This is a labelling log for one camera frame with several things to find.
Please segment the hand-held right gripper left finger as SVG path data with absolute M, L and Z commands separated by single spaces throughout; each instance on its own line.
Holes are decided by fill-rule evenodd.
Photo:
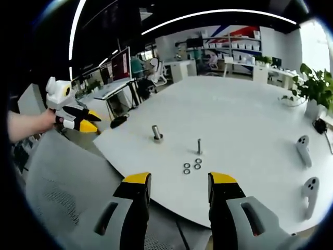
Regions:
M 80 249 L 144 249 L 151 174 L 125 177 L 103 204 L 87 210 L 78 226 Z

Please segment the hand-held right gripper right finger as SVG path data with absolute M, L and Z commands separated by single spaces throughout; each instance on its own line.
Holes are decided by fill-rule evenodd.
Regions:
M 209 172 L 209 220 L 214 249 L 299 249 L 278 217 L 253 196 L 246 196 L 233 177 Z

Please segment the person's left hand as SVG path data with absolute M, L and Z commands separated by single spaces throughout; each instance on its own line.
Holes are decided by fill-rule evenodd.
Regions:
M 46 132 L 54 128 L 56 123 L 56 115 L 53 110 L 47 109 L 39 115 L 38 120 L 39 131 Z

